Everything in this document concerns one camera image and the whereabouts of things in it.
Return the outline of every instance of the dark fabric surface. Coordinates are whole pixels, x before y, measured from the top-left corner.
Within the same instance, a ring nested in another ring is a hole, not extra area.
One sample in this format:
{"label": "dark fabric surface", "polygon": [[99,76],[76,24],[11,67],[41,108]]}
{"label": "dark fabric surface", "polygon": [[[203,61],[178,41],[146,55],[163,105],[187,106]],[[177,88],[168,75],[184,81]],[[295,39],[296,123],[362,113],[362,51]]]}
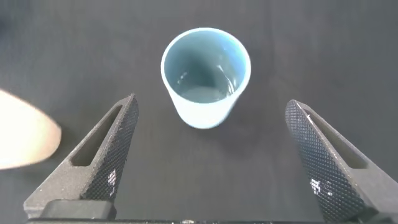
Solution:
{"label": "dark fabric surface", "polygon": [[[0,1],[0,88],[63,131],[47,161],[0,171],[0,217],[23,201],[119,99],[140,118],[116,199],[118,218],[321,220],[284,123],[311,106],[395,180],[397,1]],[[232,33],[251,81],[218,128],[174,110],[160,58],[179,33]]]}

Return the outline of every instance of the cup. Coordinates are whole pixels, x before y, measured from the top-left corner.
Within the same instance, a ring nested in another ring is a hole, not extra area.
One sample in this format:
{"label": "cup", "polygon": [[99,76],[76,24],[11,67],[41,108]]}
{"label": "cup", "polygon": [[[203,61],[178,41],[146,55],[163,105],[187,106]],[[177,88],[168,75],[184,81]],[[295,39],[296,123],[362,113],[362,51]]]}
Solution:
{"label": "cup", "polygon": [[229,115],[249,83],[249,54],[231,34],[214,28],[185,31],[163,53],[161,72],[178,115],[198,129]]}

